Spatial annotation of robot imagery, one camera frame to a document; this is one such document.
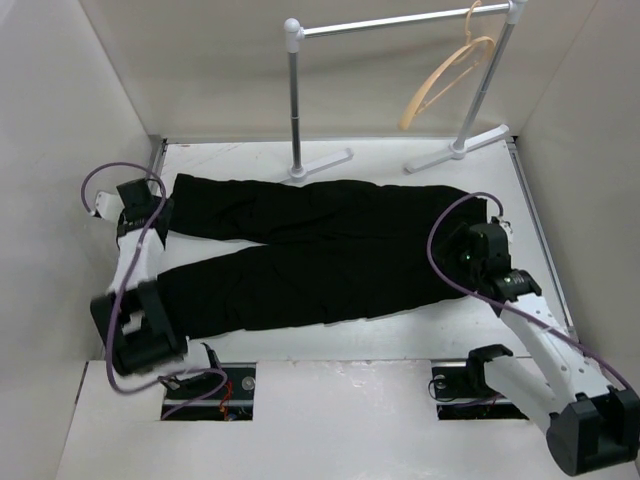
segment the black pants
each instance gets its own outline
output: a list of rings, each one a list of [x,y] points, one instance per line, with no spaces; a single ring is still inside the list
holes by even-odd
[[[191,338],[372,318],[461,295],[430,268],[426,239],[465,192],[342,180],[291,187],[178,175],[171,230],[247,248],[161,274],[165,309]],[[436,236],[486,221],[456,208]]]

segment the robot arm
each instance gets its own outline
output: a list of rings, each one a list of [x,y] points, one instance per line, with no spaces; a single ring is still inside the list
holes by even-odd
[[[453,254],[477,291],[494,300],[496,316],[518,336],[544,375],[534,375],[506,347],[493,345],[470,353],[471,384],[499,392],[528,416],[568,475],[633,461],[640,436],[636,393],[614,388],[581,352],[553,334],[555,330],[568,336],[531,276],[511,268],[507,233],[497,219],[461,230],[443,253],[449,259]],[[546,328],[514,310],[537,318]]]
[[[181,334],[180,325],[171,322],[164,310],[156,282],[173,202],[167,200],[139,246],[141,231],[158,208],[160,199],[151,194],[143,179],[119,185],[117,189],[117,196],[100,192],[96,198],[94,216],[118,225],[120,255],[107,293],[91,301],[91,314],[106,345],[116,291],[122,288],[125,272],[137,255],[134,270],[124,287],[113,342],[114,369],[126,376],[182,358],[187,353],[187,339]]]

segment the cable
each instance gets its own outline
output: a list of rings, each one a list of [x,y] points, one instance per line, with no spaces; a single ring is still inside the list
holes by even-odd
[[[585,347],[584,345],[582,345],[579,342],[576,342],[571,337],[569,337],[569,336],[565,335],[564,333],[556,330],[555,328],[549,328],[549,325],[547,325],[542,320],[537,319],[533,315],[530,315],[527,312],[523,312],[522,310],[519,310],[519,309],[517,309],[517,308],[515,308],[515,307],[513,307],[511,305],[497,302],[495,300],[492,300],[491,298],[485,297],[484,295],[480,295],[479,293],[476,293],[476,292],[473,292],[473,291],[471,291],[471,290],[469,290],[467,288],[464,288],[462,285],[458,285],[456,282],[454,282],[453,280],[448,278],[444,273],[442,273],[442,271],[440,270],[440,268],[438,267],[438,265],[436,264],[436,262],[435,262],[435,260],[433,258],[433,238],[435,236],[435,233],[438,230],[438,227],[440,226],[442,221],[447,217],[447,215],[449,215],[449,213],[451,213],[451,211],[454,208],[456,208],[461,203],[464,203],[464,202],[466,202],[468,200],[471,200],[472,198],[476,198],[476,197],[487,197],[487,198],[490,198],[491,200],[493,200],[498,205],[498,209],[500,211],[500,216],[503,215],[504,207],[502,206],[502,202],[500,202],[500,200],[498,200],[498,198],[495,195],[492,195],[490,193],[485,193],[485,192],[470,193],[468,195],[465,195],[462,198],[459,198],[458,200],[453,202],[451,205],[449,205],[444,210],[444,212],[442,212],[440,214],[440,216],[437,218],[437,220],[433,224],[433,228],[431,229],[431,232],[429,232],[429,238],[427,240],[427,258],[429,259],[429,264],[431,265],[431,268],[433,268],[433,271],[436,272],[438,277],[440,277],[440,279],[443,282],[445,282],[451,288],[459,291],[460,293],[464,293],[465,295],[469,295],[471,297],[477,298],[478,300],[482,300],[483,302],[486,302],[486,303],[488,303],[489,305],[491,305],[493,307],[500,308],[500,309],[503,309],[503,310],[507,310],[509,312],[515,313],[516,315],[520,315],[525,320],[533,323],[537,327],[540,327],[543,330],[547,330],[554,337],[559,338],[563,342],[567,343],[568,345],[570,345],[573,348],[575,348],[575,349],[579,350],[580,352],[582,352],[585,356],[590,357],[593,360],[595,360],[596,362],[598,362],[598,364],[600,364],[600,366],[604,370],[609,372],[626,389],[628,389],[630,391],[634,391],[633,387],[631,386],[631,384],[622,376],[622,374],[620,372],[618,372],[604,358],[602,358],[600,355],[598,355],[597,353],[595,353],[591,349]]]
[[[491,410],[493,407],[496,406],[496,403],[498,402],[498,400],[500,400],[501,397],[502,397],[502,395],[500,395],[500,396],[496,395],[495,397],[493,397],[493,402],[491,402],[491,405],[489,405],[487,407],[487,411],[484,412],[484,416],[485,417],[487,416],[487,413],[489,413],[489,410]]]
[[[495,404],[495,402],[497,402],[501,398],[502,398],[502,395],[498,394],[498,395],[494,395],[493,397],[479,398],[477,400],[473,400],[473,401],[467,402],[467,403],[455,403],[455,404],[453,404],[451,406],[454,407],[454,408],[477,407],[479,405],[486,405],[487,403],[491,403],[491,402],[493,402],[493,404]]]
[[[441,398],[436,398],[436,386],[435,386],[435,380],[431,380],[429,382],[429,385],[427,385],[427,391],[429,392],[429,396],[435,400],[436,402],[440,402],[440,403],[451,403],[451,402],[455,402],[457,400],[457,398],[446,398],[446,399],[441,399]]]
[[[231,401],[231,392],[233,391],[233,383],[231,382],[231,380],[227,382],[226,387],[227,393],[224,397],[222,397],[222,400],[220,400],[220,411],[224,416],[223,420],[225,422],[227,421],[227,414],[229,413],[229,402]]]
[[[97,173],[101,172],[102,170],[106,170],[107,168],[111,168],[111,167],[130,167],[130,168],[141,170],[145,172],[147,175],[149,175],[149,177],[151,177],[154,181],[156,181],[158,183],[158,186],[160,187],[160,203],[158,204],[158,207],[155,209],[155,211],[151,214],[147,222],[142,227],[142,231],[140,232],[140,237],[138,238],[138,244],[136,245],[136,251],[133,254],[131,263],[129,264],[129,267],[127,268],[127,271],[124,274],[122,283],[120,284],[120,286],[118,287],[118,290],[116,291],[116,298],[114,300],[113,308],[111,309],[111,314],[109,316],[109,327],[107,329],[107,341],[105,344],[107,379],[109,380],[109,385],[111,385],[111,388],[115,392],[121,395],[133,395],[158,385],[161,382],[162,378],[165,377],[165,376],[158,377],[155,380],[152,380],[151,382],[148,382],[138,387],[134,387],[130,389],[124,389],[120,387],[116,381],[114,368],[113,368],[113,342],[114,342],[114,337],[116,332],[116,326],[118,323],[118,314],[120,313],[120,306],[122,305],[122,299],[126,292],[127,283],[129,283],[129,279],[131,278],[131,275],[133,274],[136,264],[140,259],[140,253],[142,251],[144,238],[147,235],[147,232],[149,231],[149,229],[151,228],[151,225],[153,225],[153,222],[156,220],[156,218],[158,218],[158,216],[162,212],[162,209],[167,203],[167,188],[165,187],[164,182],[162,181],[160,176],[157,173],[149,170],[148,168],[144,168],[140,165],[136,165],[135,163],[129,163],[129,162],[106,163],[89,172],[89,174],[82,181],[82,185],[80,187],[80,199],[82,201],[82,205],[84,206],[85,210],[89,212],[89,214],[91,215],[94,214],[94,211],[89,206],[89,202],[87,201],[87,192],[86,192],[89,180],[91,180]],[[220,390],[227,383],[227,374],[225,373],[224,370],[220,368],[219,363],[217,363],[216,368],[200,368],[196,370],[190,370],[189,373],[192,373],[192,374],[215,373],[217,375],[220,375],[220,377],[222,377],[222,380],[220,384],[210,392],[203,394],[199,397],[189,399],[179,405],[176,405],[172,409],[168,410],[166,413],[162,415],[161,417],[162,420],[167,418],[172,413],[175,413],[178,410],[192,404],[193,402],[204,400],[210,397],[211,395],[214,395],[216,392],[218,392],[218,390]],[[178,372],[170,373],[169,375],[166,375],[166,377],[172,377],[172,376],[184,375],[184,374],[185,374],[185,371],[180,370]]]

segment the metal edge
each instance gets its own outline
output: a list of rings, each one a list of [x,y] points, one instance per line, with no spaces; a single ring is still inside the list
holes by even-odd
[[[515,141],[513,138],[509,137],[506,139],[507,147],[509,149],[509,154],[511,156],[511,161],[513,162],[513,166],[516,170],[516,175],[518,177],[518,182],[520,183],[520,187],[524,192],[525,200],[527,202],[527,208],[529,209],[529,214],[533,218],[533,224],[536,230],[536,235],[538,236],[538,240],[542,245],[542,252],[544,254],[544,259],[547,264],[547,269],[549,273],[551,273],[551,281],[553,282],[553,288],[558,295],[558,299],[560,300],[560,306],[562,307],[562,313],[564,315],[564,322],[569,329],[569,333],[572,337],[575,337],[575,326],[573,323],[573,319],[571,318],[571,312],[569,311],[569,306],[567,304],[567,299],[564,295],[564,291],[562,290],[562,285],[560,284],[560,278],[558,277],[558,271],[556,270],[555,264],[553,263],[553,257],[551,256],[551,250],[549,249],[549,243],[544,235],[544,229],[542,228],[542,224],[540,223],[540,217],[538,216],[538,211],[536,209],[535,202],[533,201],[533,196],[531,195],[531,189],[529,188],[529,184],[527,183],[527,177],[524,174],[524,170],[522,168],[522,162],[520,161],[520,155],[518,154],[518,149],[516,147]]]
[[[532,357],[531,355],[514,355],[514,358],[517,358],[519,360],[530,360]],[[464,367],[467,365],[466,358],[451,358],[447,360],[429,360],[429,362],[431,363],[432,370],[434,367],[451,368],[451,367]]]
[[[358,140],[455,140],[457,134],[449,136],[425,137],[416,133],[416,135],[363,135],[363,136],[309,136],[305,142],[333,142],[333,141],[358,141]],[[267,143],[267,142],[290,142],[291,136],[269,136],[269,137],[167,137],[164,139],[168,146],[170,145],[197,145],[203,143]]]
[[[149,142],[151,142],[151,155],[147,163],[147,169],[158,176],[162,172],[162,166],[164,165],[164,157],[167,153],[167,139],[160,135],[149,135]],[[158,193],[158,185],[156,182],[150,182],[149,188],[154,194]]]
[[[223,370],[227,370],[229,368],[252,368],[252,369],[256,369],[257,363],[223,363],[220,366],[222,367]]]
[[[78,391],[76,392],[76,399],[73,402],[74,405],[78,405],[80,401],[80,393],[82,392],[82,387],[84,386],[84,381],[87,378],[87,370],[89,369],[89,362],[84,362],[84,368],[82,369],[82,377],[80,377],[80,383],[78,385]]]
[[[162,402],[163,407],[171,407],[174,405],[182,405],[185,400],[168,400],[164,399]],[[229,400],[224,402],[224,404],[228,407],[253,407],[255,402],[253,400]],[[198,400],[196,402],[191,402],[187,407],[219,407],[220,400]]]

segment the white panel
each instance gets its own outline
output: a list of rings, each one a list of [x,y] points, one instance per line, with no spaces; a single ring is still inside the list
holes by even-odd
[[[312,181],[346,178],[378,184],[443,184],[496,194],[504,202],[506,218],[515,230],[511,247],[514,267],[526,269],[534,276],[556,318],[564,318],[506,143],[495,143],[472,152],[463,161],[451,161],[415,175],[402,172],[403,162],[444,144],[434,140],[369,139],[305,142],[302,147],[307,159],[346,147],[355,151],[351,162],[315,174],[310,177]],[[290,152],[291,146],[286,142],[172,145],[162,178],[169,191],[177,172],[217,180],[269,179],[286,171]],[[496,209],[491,205],[489,211],[494,214]],[[218,242],[170,234],[163,269],[232,253],[247,245],[249,242]],[[526,355],[515,335],[487,305],[467,298],[374,320],[233,332],[218,337],[213,345],[223,361],[250,361],[466,358],[469,350],[492,343],[504,343],[516,354]]]
[[[521,420],[436,419],[429,362],[264,362],[252,422],[159,422],[89,366],[57,480],[564,480]],[[633,464],[584,480],[637,480]]]
[[[470,6],[471,0],[82,0],[147,131],[242,140],[289,128],[284,20],[314,27]],[[531,0],[515,29],[478,131],[520,130],[595,0]],[[473,22],[497,38],[504,16]],[[393,135],[413,93],[464,42],[461,20],[305,41],[304,135]],[[441,79],[446,85],[459,72]],[[416,135],[452,135],[480,70],[415,122]]]
[[[150,146],[77,0],[0,0],[0,65],[0,477],[48,480],[97,352],[89,301],[115,265],[80,183]]]
[[[610,356],[640,352],[639,22],[599,1],[520,139],[575,325]]]

